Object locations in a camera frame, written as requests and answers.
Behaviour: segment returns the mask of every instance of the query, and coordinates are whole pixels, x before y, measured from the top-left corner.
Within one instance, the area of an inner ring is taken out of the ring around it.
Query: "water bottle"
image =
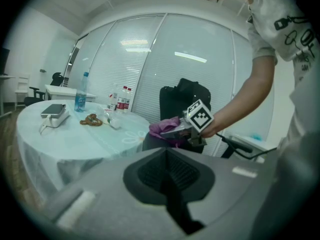
[[[88,72],[84,72],[80,87],[76,90],[74,110],[77,112],[85,111],[86,99],[87,99],[87,81]]]
[[[122,91],[118,94],[118,105],[116,106],[116,111],[119,113],[123,113],[125,110],[125,104],[127,100],[127,88],[123,87]]]
[[[105,124],[110,124],[115,129],[119,129],[121,127],[121,121],[116,117],[115,111],[104,110],[104,116],[101,120]]]
[[[109,101],[107,104],[107,108],[110,111],[115,111],[118,105],[118,85],[116,83],[113,84],[113,89],[109,94]]]
[[[132,96],[132,92],[131,92],[131,88],[128,88],[126,91],[126,101],[125,101],[125,105],[124,105],[124,112],[127,113],[129,106],[130,106],[130,101],[131,101],[131,96]]]

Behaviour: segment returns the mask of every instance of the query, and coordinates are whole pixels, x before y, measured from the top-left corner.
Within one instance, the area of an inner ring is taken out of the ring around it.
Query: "chair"
[[[60,72],[54,73],[52,75],[52,82],[50,83],[51,86],[60,86],[64,81],[64,77],[61,75]]]
[[[52,75],[52,82],[50,84],[51,86],[60,86],[62,84],[64,77],[60,74],[60,72],[57,72]],[[33,90],[33,97],[26,97],[24,99],[24,104],[26,107],[34,103],[43,102],[45,100],[45,92],[39,91],[40,89],[35,87],[30,87],[30,89]]]
[[[45,101],[45,95],[46,95],[45,92],[39,91],[39,89],[35,87],[29,87],[29,88],[33,90],[33,97],[26,97],[24,99],[24,104],[26,107],[34,103]]]
[[[209,110],[211,109],[210,91],[198,82],[193,82],[185,78],[181,78],[175,87],[165,86],[161,88],[159,94],[160,119],[170,119],[177,116],[182,117],[182,112],[199,99],[201,99]],[[143,141],[142,150],[159,147],[171,147],[171,145],[166,140],[158,139],[147,134]],[[204,150],[203,146],[193,147],[189,142],[184,143],[180,148],[200,154]]]
[[[28,87],[29,87],[29,74],[21,74],[18,76],[17,79],[17,87],[15,92],[15,103],[14,103],[14,110],[17,110],[17,107],[25,106],[25,104],[19,104],[18,100],[20,96],[27,97],[28,96]]]

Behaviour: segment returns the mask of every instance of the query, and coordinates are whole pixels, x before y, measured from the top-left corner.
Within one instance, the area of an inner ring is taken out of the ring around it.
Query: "black office chair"
[[[165,86],[161,88],[159,94],[160,119],[170,119],[174,117],[182,117],[182,112],[191,106],[194,102],[201,99],[203,104],[210,110],[211,94],[210,91],[198,82],[193,82],[185,78],[181,78],[179,84],[175,87]],[[172,147],[166,140],[151,136],[149,133],[143,141],[142,150],[150,150],[160,147]],[[185,142],[180,146],[181,149],[202,153],[203,146],[192,146],[189,142]]]
[[[64,77],[61,75],[61,73],[54,73],[52,75],[52,82],[50,83],[51,86],[60,86],[62,82],[64,81]]]
[[[60,72],[57,72],[52,75],[52,82],[50,85],[60,86],[63,81],[64,81],[64,77],[61,75]],[[46,96],[45,92],[39,91],[40,90],[39,88],[35,88],[35,87],[29,87],[29,88],[33,90],[33,97],[26,97],[24,99],[24,104],[26,107],[34,103],[43,102],[45,100],[45,96]]]

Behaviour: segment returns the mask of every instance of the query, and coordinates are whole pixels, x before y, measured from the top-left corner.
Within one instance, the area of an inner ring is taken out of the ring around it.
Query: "glass wall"
[[[63,79],[63,83],[62,86],[63,87],[68,87],[69,84],[69,77],[72,71],[72,68],[75,64],[75,60],[78,56],[79,50],[81,49],[82,45],[84,44],[85,40],[86,40],[87,36],[84,36],[83,38],[81,38],[80,40],[78,40],[78,42],[76,43],[72,54],[70,55],[70,60],[68,65],[66,66],[66,70],[64,73],[64,79]]]
[[[86,37],[74,61],[68,82],[69,88],[76,89],[81,82],[82,77],[84,76],[84,72],[89,72],[97,51],[113,24],[114,23],[112,22],[99,27],[90,32]]]
[[[89,71],[88,88],[105,105],[114,83],[132,88],[132,112],[150,123],[160,120],[159,94],[181,78],[197,81],[211,93],[211,112],[223,108],[252,70],[249,42],[211,21],[168,14],[146,15],[109,23],[86,38],[71,72],[68,87],[77,88]],[[225,130],[267,138],[273,114],[274,89],[252,114]],[[203,154],[221,156],[226,145],[208,139]]]
[[[114,83],[134,91],[162,18],[146,16],[114,24],[89,73],[87,91],[97,95],[95,102],[107,104]]]
[[[151,123],[158,122],[160,89],[174,87],[185,78],[209,89],[214,114],[231,100],[233,61],[229,29],[195,17],[170,14],[146,59],[132,111]],[[203,154],[210,155],[218,137],[207,142]]]

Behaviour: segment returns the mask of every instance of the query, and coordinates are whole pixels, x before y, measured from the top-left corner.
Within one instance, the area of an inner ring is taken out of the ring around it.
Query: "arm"
[[[213,115],[214,121],[202,132],[202,136],[212,137],[259,107],[271,90],[274,73],[275,58],[273,56],[255,58],[250,77],[244,82],[234,99]]]

